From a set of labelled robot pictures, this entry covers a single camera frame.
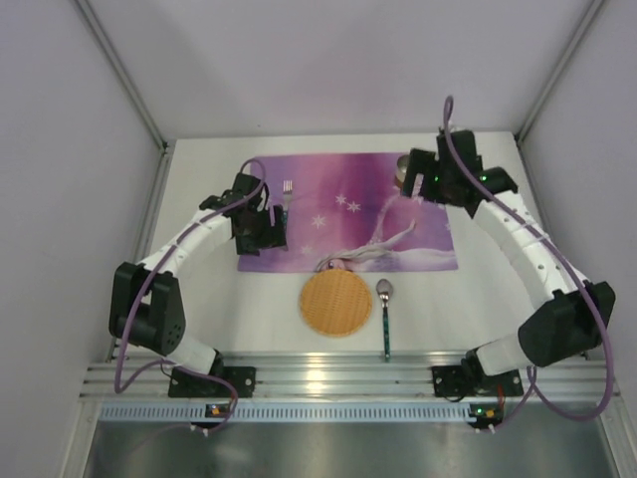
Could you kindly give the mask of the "metal cup with wood band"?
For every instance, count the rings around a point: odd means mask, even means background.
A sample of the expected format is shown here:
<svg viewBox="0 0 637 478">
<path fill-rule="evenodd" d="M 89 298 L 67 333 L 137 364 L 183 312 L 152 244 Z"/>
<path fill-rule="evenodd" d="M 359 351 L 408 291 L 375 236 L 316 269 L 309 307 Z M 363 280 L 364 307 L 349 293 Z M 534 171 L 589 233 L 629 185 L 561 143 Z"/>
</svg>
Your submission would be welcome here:
<svg viewBox="0 0 637 478">
<path fill-rule="evenodd" d="M 394 184 L 398 189 L 401 189 L 403 187 L 409 161 L 410 161 L 410 157 L 408 154 L 403 154 L 399 156 L 396 161 L 396 167 L 394 172 Z"/>
</svg>

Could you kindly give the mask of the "fork with green handle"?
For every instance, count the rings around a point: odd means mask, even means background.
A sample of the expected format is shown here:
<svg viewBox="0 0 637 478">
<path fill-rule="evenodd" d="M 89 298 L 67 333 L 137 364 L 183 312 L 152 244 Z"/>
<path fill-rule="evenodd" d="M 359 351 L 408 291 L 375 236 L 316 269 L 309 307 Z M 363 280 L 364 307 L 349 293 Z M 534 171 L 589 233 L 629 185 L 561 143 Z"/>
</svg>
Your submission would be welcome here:
<svg viewBox="0 0 637 478">
<path fill-rule="evenodd" d="M 291 180 L 283 181 L 283 212 L 285 215 L 289 213 L 290 204 L 293 199 L 294 184 Z"/>
</svg>

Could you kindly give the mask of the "purple printed placemat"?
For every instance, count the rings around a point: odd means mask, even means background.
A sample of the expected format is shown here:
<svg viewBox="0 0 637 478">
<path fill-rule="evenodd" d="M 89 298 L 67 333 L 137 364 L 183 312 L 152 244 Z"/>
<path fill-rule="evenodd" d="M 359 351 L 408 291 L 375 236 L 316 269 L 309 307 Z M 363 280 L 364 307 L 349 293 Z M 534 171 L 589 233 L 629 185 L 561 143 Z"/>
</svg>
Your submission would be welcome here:
<svg viewBox="0 0 637 478">
<path fill-rule="evenodd" d="M 398 152 L 259 157 L 275 204 L 293 186 L 287 245 L 243 256 L 241 272 L 438 272 L 458 267 L 444 206 L 403 195 L 395 183 Z"/>
</svg>

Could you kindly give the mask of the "spoon with green handle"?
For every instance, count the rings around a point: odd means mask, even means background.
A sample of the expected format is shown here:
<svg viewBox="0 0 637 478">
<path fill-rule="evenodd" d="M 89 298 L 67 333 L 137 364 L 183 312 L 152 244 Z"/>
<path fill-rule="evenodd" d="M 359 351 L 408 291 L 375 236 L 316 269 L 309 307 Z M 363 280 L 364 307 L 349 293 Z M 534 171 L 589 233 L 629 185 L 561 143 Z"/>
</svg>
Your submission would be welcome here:
<svg viewBox="0 0 637 478">
<path fill-rule="evenodd" d="M 385 361 L 391 359 L 389 301 L 393 295 L 393 286 L 387 279 L 380 279 L 376 284 L 376 293 L 381 302 L 383 327 L 383 355 Z"/>
</svg>

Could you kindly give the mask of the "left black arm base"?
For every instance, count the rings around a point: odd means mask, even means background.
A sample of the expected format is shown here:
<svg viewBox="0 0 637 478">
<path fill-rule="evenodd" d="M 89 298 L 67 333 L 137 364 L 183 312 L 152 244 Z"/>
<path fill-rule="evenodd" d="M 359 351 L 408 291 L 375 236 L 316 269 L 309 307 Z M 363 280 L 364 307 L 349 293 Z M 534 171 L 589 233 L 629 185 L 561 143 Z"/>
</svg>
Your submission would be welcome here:
<svg viewBox="0 0 637 478">
<path fill-rule="evenodd" d="M 239 398 L 251 398 L 256 385 L 257 370 L 252 366 L 226 366 L 218 380 L 202 378 L 180 369 L 171 372 L 170 398 L 225 398 L 232 386 Z"/>
</svg>

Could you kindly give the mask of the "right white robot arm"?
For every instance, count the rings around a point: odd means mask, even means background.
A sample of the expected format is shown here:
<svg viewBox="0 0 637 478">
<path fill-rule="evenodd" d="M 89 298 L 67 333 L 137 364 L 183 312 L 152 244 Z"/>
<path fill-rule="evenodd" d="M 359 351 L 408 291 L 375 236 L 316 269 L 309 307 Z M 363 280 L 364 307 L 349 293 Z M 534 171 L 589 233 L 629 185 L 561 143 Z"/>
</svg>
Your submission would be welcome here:
<svg viewBox="0 0 637 478">
<path fill-rule="evenodd" d="M 483 166 L 472 131 L 439 133 L 434 151 L 411 149 L 402 192 L 465 209 L 504 253 L 531 300 L 533 312 L 516 332 L 466 353 L 462 366 L 473 381 L 546 367 L 601 346 L 613 289 L 590 282 L 550 252 L 550 239 L 512 177 L 500 166 Z"/>
</svg>

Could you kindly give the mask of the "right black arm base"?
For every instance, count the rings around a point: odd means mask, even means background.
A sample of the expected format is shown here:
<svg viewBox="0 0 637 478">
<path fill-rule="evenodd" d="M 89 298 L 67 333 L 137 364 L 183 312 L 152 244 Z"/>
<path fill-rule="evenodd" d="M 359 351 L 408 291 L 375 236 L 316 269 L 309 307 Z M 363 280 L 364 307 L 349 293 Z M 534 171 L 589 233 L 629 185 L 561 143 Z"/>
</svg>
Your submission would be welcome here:
<svg viewBox="0 0 637 478">
<path fill-rule="evenodd" d="M 431 367 L 434 395 L 450 401 L 460 401 L 467 397 L 521 397 L 524 388 L 520 374 L 509 371 L 502 374 L 477 378 L 469 374 L 458 364 L 434 365 Z"/>
</svg>

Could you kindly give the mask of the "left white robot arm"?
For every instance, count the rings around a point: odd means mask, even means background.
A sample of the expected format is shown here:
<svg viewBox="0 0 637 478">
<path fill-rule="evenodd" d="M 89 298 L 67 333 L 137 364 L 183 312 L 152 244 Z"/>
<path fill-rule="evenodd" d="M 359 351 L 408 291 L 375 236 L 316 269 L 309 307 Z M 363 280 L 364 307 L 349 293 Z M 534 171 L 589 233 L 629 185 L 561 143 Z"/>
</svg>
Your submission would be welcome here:
<svg viewBox="0 0 637 478">
<path fill-rule="evenodd" d="M 114 272 L 108 331 L 123 345 L 211 375 L 221 354 L 187 332 L 179 276 L 233 241 L 239 256 L 287 245 L 283 206 L 270 203 L 265 174 L 240 171 L 231 188 L 203 200 L 186 225 L 155 253 Z"/>
</svg>

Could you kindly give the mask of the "round woven wicker plate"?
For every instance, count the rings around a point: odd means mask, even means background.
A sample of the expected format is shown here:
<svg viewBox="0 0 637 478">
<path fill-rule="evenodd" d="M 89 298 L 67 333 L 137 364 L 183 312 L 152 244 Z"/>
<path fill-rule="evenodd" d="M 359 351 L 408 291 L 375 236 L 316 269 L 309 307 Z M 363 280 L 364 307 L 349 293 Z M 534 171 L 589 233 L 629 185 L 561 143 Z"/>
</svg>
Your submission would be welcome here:
<svg viewBox="0 0 637 478">
<path fill-rule="evenodd" d="M 369 320 L 372 297 L 356 274 L 331 269 L 314 274 L 304 284 L 299 306 L 304 322 L 330 338 L 350 336 Z"/>
</svg>

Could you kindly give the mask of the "aluminium mounting rail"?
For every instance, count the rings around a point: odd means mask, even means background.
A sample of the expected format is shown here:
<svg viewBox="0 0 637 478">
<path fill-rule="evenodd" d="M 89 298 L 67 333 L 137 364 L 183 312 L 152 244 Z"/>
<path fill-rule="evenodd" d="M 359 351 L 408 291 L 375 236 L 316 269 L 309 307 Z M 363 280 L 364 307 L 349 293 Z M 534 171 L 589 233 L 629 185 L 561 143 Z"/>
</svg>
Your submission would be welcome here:
<svg viewBox="0 0 637 478">
<path fill-rule="evenodd" d="M 371 354 L 228 354 L 224 364 L 256 369 L 254 396 L 264 399 L 407 399 L 434 396 L 431 368 L 460 362 L 454 353 L 395 354 L 385 362 Z M 160 399 L 169 379 L 159 369 L 143 372 L 122 394 L 114 392 L 114 362 L 89 365 L 82 399 Z M 600 359 L 569 358 L 537 373 L 540 390 L 554 401 L 597 401 L 606 383 Z"/>
</svg>

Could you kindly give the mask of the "right aluminium frame post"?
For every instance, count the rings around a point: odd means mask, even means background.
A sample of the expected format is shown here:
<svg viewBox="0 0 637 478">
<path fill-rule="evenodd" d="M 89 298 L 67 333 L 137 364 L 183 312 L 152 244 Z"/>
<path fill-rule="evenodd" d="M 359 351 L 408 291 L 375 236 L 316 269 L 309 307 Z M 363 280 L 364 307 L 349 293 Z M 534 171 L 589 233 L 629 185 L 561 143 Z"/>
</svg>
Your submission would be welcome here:
<svg viewBox="0 0 637 478">
<path fill-rule="evenodd" d="M 574 27 L 566 37 L 566 40 L 560 48 L 555 61 L 548 71 L 548 74 L 542 81 L 540 89 L 534 96 L 530 107 L 525 113 L 520 128 L 514 133 L 514 138 L 517 144 L 522 144 L 531 132 L 548 100 L 551 98 L 551 95 L 559 85 L 563 75 L 576 58 L 576 55 L 582 44 L 585 42 L 586 37 L 593 29 L 607 4 L 608 2 L 606 0 L 590 0 L 585 2 L 582 13 L 579 15 Z"/>
</svg>

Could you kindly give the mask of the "aluminium frame post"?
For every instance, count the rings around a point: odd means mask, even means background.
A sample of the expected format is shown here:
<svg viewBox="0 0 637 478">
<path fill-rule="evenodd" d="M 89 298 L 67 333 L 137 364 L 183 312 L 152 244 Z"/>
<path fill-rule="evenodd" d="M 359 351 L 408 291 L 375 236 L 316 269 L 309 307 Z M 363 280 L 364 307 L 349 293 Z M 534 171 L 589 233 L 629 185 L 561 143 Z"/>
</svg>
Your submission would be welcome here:
<svg viewBox="0 0 637 478">
<path fill-rule="evenodd" d="M 540 89 L 534 96 L 530 107 L 525 113 L 520 128 L 514 133 L 514 138 L 517 144 L 522 144 L 531 132 L 548 100 L 551 98 L 551 95 L 559 85 L 563 75 L 576 58 L 576 55 L 582 44 L 585 42 L 586 37 L 593 29 L 607 4 L 608 2 L 606 0 L 590 0 L 585 2 L 582 13 L 579 15 L 574 27 L 566 37 L 566 40 L 560 48 L 555 61 L 548 71 L 548 74 L 542 81 Z"/>
<path fill-rule="evenodd" d="M 73 0 L 72 4 L 96 41 L 110 70 L 122 87 L 131 107 L 142 122 L 152 142 L 160 151 L 166 150 L 167 140 L 152 117 L 140 90 L 121 59 L 92 2 L 88 0 Z"/>
</svg>

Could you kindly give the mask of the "left aluminium frame post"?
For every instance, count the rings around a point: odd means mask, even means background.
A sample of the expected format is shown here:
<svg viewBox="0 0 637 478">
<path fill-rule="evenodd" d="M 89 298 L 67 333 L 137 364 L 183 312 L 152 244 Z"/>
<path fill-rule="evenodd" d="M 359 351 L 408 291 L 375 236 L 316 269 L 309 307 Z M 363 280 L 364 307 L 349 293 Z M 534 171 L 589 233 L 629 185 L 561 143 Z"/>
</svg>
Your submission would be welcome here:
<svg viewBox="0 0 637 478">
<path fill-rule="evenodd" d="M 110 70 L 122 87 L 131 107 L 142 122 L 152 142 L 160 151 L 166 150 L 167 140 L 152 117 L 140 90 L 121 59 L 92 2 L 88 0 L 73 0 L 72 4 L 96 41 Z"/>
</svg>

